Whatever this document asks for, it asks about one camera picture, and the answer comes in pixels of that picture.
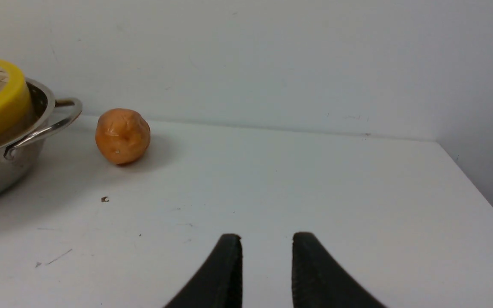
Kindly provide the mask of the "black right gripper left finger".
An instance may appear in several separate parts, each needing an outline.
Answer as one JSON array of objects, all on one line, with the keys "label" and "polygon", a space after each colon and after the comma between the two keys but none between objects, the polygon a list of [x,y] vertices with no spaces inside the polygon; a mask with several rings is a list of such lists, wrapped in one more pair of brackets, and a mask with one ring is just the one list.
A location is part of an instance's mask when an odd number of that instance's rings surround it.
[{"label": "black right gripper left finger", "polygon": [[241,308],[243,252],[237,234],[223,234],[203,265],[167,308]]}]

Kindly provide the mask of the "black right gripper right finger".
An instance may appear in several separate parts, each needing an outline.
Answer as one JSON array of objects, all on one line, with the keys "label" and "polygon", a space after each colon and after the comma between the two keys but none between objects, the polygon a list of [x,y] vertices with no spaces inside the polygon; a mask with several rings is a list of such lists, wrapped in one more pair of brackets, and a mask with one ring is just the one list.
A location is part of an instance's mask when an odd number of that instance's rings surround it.
[{"label": "black right gripper right finger", "polygon": [[385,307],[309,232],[293,236],[291,290],[295,308]]}]

